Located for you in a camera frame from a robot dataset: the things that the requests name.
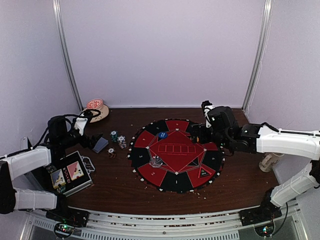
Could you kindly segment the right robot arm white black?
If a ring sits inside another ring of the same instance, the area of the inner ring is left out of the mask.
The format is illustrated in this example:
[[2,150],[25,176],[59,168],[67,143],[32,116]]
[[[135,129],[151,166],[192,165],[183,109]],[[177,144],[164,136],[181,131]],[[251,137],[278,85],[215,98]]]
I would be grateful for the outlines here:
[[272,221],[288,201],[320,186],[320,132],[284,130],[267,122],[239,126],[228,106],[214,106],[208,100],[201,104],[205,123],[191,126],[194,143],[215,143],[219,148],[244,153],[305,157],[310,162],[286,182],[270,188],[260,206],[239,212],[243,226]]

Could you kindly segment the black triangle all-in marker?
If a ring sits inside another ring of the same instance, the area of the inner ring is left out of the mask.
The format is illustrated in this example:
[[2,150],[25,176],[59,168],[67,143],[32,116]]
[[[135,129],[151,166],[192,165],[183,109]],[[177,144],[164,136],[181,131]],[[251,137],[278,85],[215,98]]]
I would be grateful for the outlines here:
[[212,173],[210,171],[207,171],[205,168],[200,167],[198,172],[198,178],[203,178],[210,176]]

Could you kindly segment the clear acrylic dealer button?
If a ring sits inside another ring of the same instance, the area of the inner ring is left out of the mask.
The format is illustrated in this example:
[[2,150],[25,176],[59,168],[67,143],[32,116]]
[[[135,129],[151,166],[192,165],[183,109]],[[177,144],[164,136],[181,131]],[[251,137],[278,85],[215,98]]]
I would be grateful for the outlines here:
[[162,158],[159,157],[158,155],[151,157],[150,161],[149,161],[149,164],[153,168],[160,168],[163,165],[163,163],[164,162],[163,162]]

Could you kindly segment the blue small blind button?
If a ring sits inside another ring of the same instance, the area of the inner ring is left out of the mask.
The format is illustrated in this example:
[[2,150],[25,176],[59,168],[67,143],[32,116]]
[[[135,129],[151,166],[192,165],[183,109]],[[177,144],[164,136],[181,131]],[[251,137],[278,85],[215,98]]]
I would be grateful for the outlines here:
[[160,133],[158,134],[158,137],[159,137],[160,139],[165,139],[165,138],[168,137],[168,134],[167,134],[166,132],[160,132]]

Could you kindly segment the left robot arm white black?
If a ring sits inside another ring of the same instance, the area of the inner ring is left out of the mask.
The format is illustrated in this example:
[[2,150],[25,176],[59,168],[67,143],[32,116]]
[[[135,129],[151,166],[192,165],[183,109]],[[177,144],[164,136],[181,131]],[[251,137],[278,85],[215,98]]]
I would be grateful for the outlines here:
[[[34,146],[0,158],[0,212],[42,210],[46,217],[73,227],[85,227],[89,212],[68,206],[67,196],[92,184],[88,167],[78,151],[66,154],[66,149],[80,144],[93,149],[101,134],[85,134],[87,123],[101,114],[87,109],[79,115],[52,117],[40,140]],[[18,189],[13,186],[17,177],[32,173],[44,190]]]

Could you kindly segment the blue white poker chip stack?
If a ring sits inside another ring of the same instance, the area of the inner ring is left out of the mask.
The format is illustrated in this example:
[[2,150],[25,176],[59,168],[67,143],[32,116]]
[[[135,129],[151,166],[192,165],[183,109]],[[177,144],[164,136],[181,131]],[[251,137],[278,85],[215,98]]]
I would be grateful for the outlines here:
[[126,137],[124,135],[118,136],[117,143],[120,149],[125,149],[127,147]]

